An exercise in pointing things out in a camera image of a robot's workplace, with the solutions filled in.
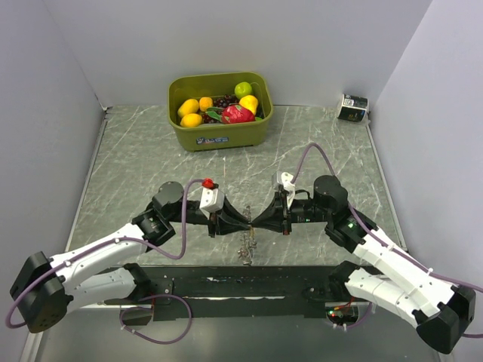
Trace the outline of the black white roll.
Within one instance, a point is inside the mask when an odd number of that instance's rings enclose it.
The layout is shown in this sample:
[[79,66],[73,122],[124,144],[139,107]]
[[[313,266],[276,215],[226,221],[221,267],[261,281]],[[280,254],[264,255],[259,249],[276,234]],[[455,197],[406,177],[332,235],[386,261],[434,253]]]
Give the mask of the black white roll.
[[336,116],[343,121],[359,123],[366,118],[368,110],[367,98],[343,94],[337,106]]

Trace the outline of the yellow mango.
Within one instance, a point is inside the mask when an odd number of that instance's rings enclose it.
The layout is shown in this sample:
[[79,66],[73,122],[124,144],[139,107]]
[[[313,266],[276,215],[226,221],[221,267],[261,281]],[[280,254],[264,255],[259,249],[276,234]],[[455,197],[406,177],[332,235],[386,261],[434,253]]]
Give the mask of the yellow mango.
[[199,111],[199,102],[197,99],[188,99],[178,108],[177,114],[180,118]]
[[197,113],[189,113],[187,115],[184,115],[181,118],[180,121],[180,126],[181,127],[198,127],[199,125],[203,124],[203,118],[200,116],[200,114]]

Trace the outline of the green apple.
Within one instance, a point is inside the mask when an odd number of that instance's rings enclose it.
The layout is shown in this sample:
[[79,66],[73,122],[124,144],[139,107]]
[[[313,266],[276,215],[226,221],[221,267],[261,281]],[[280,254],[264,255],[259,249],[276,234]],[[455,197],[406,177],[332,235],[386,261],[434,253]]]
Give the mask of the green apple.
[[243,97],[253,94],[253,88],[247,81],[238,83],[234,88],[235,96],[240,100]]

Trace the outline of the yellow mango lower left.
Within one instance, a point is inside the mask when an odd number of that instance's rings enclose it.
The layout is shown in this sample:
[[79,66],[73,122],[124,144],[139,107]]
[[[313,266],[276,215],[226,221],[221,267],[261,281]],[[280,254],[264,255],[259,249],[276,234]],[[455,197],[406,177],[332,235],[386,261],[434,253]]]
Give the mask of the yellow mango lower left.
[[199,125],[203,124],[203,118],[200,116],[200,114],[197,113],[189,113],[187,115],[184,115],[181,118],[180,121],[180,126],[181,127],[198,127]]

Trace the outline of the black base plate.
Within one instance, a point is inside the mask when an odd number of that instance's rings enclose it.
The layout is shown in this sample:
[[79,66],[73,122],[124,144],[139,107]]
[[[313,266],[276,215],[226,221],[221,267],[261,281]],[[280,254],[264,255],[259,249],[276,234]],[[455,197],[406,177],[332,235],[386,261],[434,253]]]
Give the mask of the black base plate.
[[155,295],[155,321],[194,318],[303,316],[326,318],[327,310],[364,305],[342,288],[348,262],[279,266],[145,266],[146,296]]

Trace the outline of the dark grape bunch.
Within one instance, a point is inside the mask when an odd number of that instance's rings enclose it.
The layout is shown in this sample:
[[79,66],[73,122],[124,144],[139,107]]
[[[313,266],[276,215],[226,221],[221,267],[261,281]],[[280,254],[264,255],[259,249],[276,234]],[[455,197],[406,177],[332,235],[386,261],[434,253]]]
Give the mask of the dark grape bunch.
[[[221,115],[222,111],[232,105],[238,103],[238,98],[235,95],[230,95],[230,94],[225,94],[220,97],[212,97],[214,101],[214,106],[211,108],[214,108],[213,112]],[[213,124],[213,123],[218,123],[218,120],[215,118],[212,118],[208,112],[210,111],[210,108],[206,112],[201,112],[201,116],[203,118],[203,121],[205,124]]]

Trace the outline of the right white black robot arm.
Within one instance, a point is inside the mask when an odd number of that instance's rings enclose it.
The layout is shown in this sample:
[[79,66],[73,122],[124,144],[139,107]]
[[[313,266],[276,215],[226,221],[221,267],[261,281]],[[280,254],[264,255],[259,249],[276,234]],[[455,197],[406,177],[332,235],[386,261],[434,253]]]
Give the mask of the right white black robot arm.
[[272,185],[272,203],[253,220],[253,227],[289,235],[294,223],[323,222],[335,244],[379,271],[371,275],[359,265],[341,263],[329,283],[335,299],[365,299],[408,322],[437,352],[453,351],[474,318],[474,287],[437,276],[421,265],[352,207],[335,176],[318,177],[313,194],[305,200],[296,198],[299,190],[289,173],[275,173]]

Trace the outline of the small orange fruit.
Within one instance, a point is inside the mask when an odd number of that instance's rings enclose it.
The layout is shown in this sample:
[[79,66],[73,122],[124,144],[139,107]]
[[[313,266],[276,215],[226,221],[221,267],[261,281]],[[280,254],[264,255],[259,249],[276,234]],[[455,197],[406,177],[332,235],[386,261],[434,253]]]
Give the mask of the small orange fruit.
[[198,101],[199,110],[201,112],[206,112],[209,108],[214,106],[214,101],[210,97],[202,97]]

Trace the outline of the olive green plastic bin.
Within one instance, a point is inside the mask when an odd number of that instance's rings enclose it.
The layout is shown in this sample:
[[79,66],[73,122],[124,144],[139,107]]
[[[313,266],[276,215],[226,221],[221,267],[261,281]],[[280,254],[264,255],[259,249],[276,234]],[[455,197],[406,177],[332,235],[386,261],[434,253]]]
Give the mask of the olive green plastic bin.
[[[233,94],[235,86],[243,81],[251,84],[254,96],[259,101],[263,111],[263,117],[260,120],[232,125],[217,123],[198,127],[180,126],[181,118],[177,110],[184,101]],[[168,121],[175,131],[179,144],[190,152],[257,146],[266,138],[273,111],[266,80],[253,72],[191,75],[178,78],[168,88]]]

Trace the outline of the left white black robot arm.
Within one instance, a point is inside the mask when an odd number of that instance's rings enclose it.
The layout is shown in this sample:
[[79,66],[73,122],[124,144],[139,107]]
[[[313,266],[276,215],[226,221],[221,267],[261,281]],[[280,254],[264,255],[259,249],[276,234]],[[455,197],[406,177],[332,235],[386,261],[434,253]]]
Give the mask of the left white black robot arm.
[[[187,247],[186,227],[205,225],[210,237],[247,231],[251,223],[239,213],[211,179],[200,179],[202,196],[188,199],[189,187],[162,184],[146,209],[112,234],[76,250],[47,257],[29,256],[10,289],[14,301],[5,324],[44,332],[71,311],[109,299],[144,301],[149,279],[141,267],[127,264],[113,272],[117,262],[154,250],[172,260],[181,259]],[[11,317],[19,311],[22,322]]]

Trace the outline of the yellow mango upper left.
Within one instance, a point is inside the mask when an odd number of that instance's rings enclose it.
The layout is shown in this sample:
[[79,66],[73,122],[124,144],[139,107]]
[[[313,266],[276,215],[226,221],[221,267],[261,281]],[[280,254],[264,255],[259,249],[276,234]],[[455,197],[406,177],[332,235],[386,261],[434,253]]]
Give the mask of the yellow mango upper left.
[[197,99],[188,99],[178,108],[177,114],[180,118],[199,111],[199,102]]

